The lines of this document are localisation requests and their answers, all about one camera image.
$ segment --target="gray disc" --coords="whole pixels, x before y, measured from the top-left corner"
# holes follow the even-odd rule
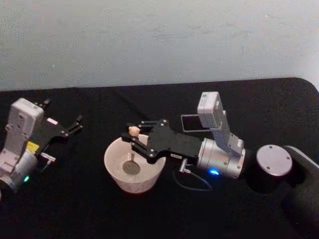
[[[129,175],[137,175],[140,170],[140,166],[134,161],[126,161],[123,164],[123,171]]]
[[[257,163],[266,173],[277,177],[288,174],[293,166],[289,153],[272,144],[258,149],[256,157]]]

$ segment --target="small object in cup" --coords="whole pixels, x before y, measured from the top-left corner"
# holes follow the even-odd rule
[[[129,153],[128,158],[129,157],[131,157],[131,160],[123,163],[123,166],[122,166],[123,171],[129,175],[137,175],[141,171],[141,168],[137,163],[134,162],[135,154]]]
[[[141,130],[136,126],[129,127],[129,134],[132,137],[139,137],[140,131]],[[141,171],[141,168],[137,163],[134,162],[135,152],[133,150],[131,150],[131,153],[129,153],[128,158],[130,158],[130,156],[131,156],[131,159],[124,162],[122,166],[123,171],[129,175],[137,175]]]

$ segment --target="small screen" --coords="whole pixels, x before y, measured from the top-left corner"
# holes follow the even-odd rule
[[[181,115],[181,122],[184,132],[210,131],[208,128],[203,128],[198,115]]]

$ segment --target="yellow label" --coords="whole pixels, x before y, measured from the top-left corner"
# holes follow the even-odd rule
[[[30,151],[30,153],[33,153],[35,154],[35,152],[38,150],[40,146],[35,144],[35,143],[32,143],[31,141],[28,142],[27,146],[26,146],[26,149]]]

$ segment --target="blue led light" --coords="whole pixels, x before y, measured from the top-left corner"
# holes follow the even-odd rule
[[[213,175],[219,175],[219,172],[217,171],[217,169],[214,169],[214,168],[210,169],[209,173]]]
[[[30,178],[29,176],[26,176],[24,179],[24,182],[27,182],[29,180],[29,178]]]

